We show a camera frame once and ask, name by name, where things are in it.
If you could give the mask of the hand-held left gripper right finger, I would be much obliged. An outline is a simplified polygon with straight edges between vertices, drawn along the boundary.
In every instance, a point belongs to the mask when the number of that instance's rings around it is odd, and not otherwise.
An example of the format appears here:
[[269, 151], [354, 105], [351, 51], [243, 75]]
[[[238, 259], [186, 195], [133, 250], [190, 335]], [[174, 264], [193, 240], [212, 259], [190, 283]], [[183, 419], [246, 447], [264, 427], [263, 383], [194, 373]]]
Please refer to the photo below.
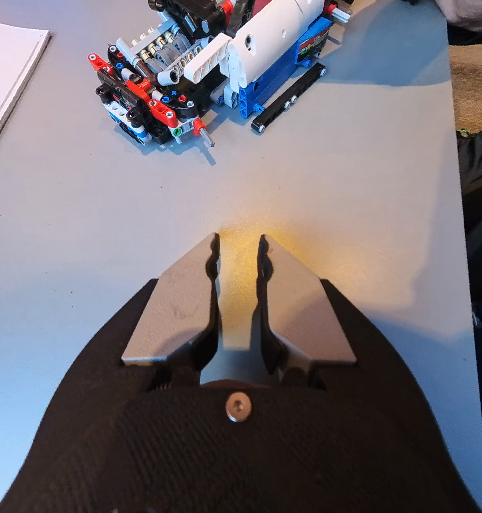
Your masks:
[[319, 276], [268, 234], [258, 246], [258, 306], [270, 375], [357, 363]]

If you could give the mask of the long black toy beam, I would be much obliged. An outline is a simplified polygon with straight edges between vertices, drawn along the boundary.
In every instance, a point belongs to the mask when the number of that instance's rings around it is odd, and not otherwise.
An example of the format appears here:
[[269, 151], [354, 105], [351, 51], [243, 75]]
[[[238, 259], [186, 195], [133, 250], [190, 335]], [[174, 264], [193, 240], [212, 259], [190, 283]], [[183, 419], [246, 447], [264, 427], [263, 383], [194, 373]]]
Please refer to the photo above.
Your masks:
[[289, 110], [305, 91], [317, 82], [319, 78], [322, 78], [326, 71], [325, 65], [319, 62], [314, 64], [311, 69], [304, 73], [252, 120], [251, 129], [256, 133], [262, 134], [283, 112]]

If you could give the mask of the flat instruction booklet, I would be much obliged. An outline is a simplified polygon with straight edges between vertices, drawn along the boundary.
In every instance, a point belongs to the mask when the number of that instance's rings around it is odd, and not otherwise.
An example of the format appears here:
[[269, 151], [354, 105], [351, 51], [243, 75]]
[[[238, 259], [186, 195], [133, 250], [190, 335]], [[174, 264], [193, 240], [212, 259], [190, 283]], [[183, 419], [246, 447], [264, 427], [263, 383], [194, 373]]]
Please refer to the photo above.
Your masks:
[[0, 132], [50, 40], [48, 30], [0, 23]]

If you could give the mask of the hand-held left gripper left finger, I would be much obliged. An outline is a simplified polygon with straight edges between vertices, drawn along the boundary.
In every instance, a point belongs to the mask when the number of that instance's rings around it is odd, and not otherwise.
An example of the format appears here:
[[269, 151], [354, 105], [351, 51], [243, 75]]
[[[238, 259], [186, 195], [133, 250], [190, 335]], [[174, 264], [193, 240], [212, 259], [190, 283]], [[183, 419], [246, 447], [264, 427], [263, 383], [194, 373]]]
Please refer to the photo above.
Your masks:
[[219, 234], [211, 233], [166, 269], [122, 354], [127, 366], [189, 365], [201, 372], [219, 344]]

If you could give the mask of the toy brick car model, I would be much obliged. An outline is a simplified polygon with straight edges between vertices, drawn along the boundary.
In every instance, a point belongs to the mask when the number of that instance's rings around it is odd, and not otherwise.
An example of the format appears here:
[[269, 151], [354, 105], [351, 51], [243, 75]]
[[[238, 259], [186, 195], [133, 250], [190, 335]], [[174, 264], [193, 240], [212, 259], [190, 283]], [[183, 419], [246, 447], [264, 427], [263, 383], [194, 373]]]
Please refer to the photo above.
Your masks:
[[331, 27], [353, 1], [148, 1], [161, 23], [139, 40], [88, 55], [103, 107], [143, 146], [214, 142], [204, 123], [213, 104], [259, 115], [319, 62]]

